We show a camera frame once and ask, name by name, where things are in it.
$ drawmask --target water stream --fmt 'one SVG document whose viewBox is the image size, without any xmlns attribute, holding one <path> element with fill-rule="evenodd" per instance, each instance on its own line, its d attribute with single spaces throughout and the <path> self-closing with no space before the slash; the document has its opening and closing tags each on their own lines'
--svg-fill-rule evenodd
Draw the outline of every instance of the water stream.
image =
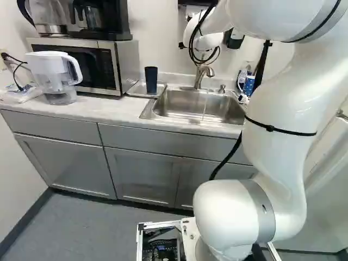
<svg viewBox="0 0 348 261">
<path fill-rule="evenodd" d="M 203 115 L 202 115 L 202 121 L 204 121 L 204 116 L 206 115 L 208 96 L 209 96 L 209 89 L 207 89 L 206 102 L 205 102 L 205 104 L 204 104 Z"/>
</svg>

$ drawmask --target kitchen sink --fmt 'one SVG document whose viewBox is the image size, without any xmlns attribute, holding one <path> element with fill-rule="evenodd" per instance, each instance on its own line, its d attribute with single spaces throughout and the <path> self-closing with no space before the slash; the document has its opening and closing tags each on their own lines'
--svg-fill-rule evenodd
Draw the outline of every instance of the kitchen sink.
<svg viewBox="0 0 348 261">
<path fill-rule="evenodd" d="M 199 125 L 243 125 L 244 111 L 235 95 L 208 90 L 166 89 L 157 100 L 150 100 L 141 119 L 183 122 Z"/>
</svg>

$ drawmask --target electrical outlet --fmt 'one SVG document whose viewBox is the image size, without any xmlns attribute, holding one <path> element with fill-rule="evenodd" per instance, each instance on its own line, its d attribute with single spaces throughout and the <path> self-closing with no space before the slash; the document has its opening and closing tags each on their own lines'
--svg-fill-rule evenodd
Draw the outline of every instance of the electrical outlet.
<svg viewBox="0 0 348 261">
<path fill-rule="evenodd" d="M 8 53 L 6 49 L 1 49 L 0 48 L 0 53 Z M 2 57 L 0 56 L 0 71 L 5 71 L 7 70 L 7 66 L 4 63 L 4 60 L 2 59 Z"/>
</svg>

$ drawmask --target floor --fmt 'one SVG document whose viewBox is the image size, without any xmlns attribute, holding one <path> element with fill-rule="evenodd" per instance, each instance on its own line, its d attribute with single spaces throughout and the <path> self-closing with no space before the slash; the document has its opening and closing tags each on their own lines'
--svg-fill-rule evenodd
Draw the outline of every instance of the floor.
<svg viewBox="0 0 348 261">
<path fill-rule="evenodd" d="M 54 194 L 1 261 L 135 261 L 136 224 L 183 216 Z M 337 261 L 281 253 L 283 261 Z"/>
</svg>

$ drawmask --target appliance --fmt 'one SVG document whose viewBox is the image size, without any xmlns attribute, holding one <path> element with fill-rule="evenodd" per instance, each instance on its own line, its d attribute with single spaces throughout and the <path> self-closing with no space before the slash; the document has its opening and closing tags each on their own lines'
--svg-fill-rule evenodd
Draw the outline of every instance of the appliance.
<svg viewBox="0 0 348 261">
<path fill-rule="evenodd" d="M 336 253 L 348 248 L 348 104 L 327 125 L 307 156 L 307 221 L 277 249 Z"/>
<path fill-rule="evenodd" d="M 129 31 L 127 0 L 73 0 L 69 4 L 70 30 L 74 38 L 125 41 Z"/>
<path fill-rule="evenodd" d="M 28 67 L 47 101 L 66 105 L 76 101 L 74 87 L 82 81 L 78 61 L 64 52 L 43 51 L 26 53 Z"/>
<path fill-rule="evenodd" d="M 35 28 L 42 37 L 67 37 L 66 24 L 36 23 Z"/>
<path fill-rule="evenodd" d="M 24 18 L 36 27 L 40 34 L 51 33 L 52 30 L 55 33 L 67 33 L 65 5 L 65 1 L 62 0 L 17 0 L 17 6 Z"/>
<path fill-rule="evenodd" d="M 34 52 L 61 51 L 80 64 L 80 92 L 121 96 L 140 79 L 138 41 L 27 38 Z"/>
<path fill-rule="evenodd" d="M 66 25 L 69 35 L 80 39 L 133 39 L 128 24 L 127 0 L 17 0 L 17 5 L 34 27 L 46 24 L 61 29 Z"/>
</svg>

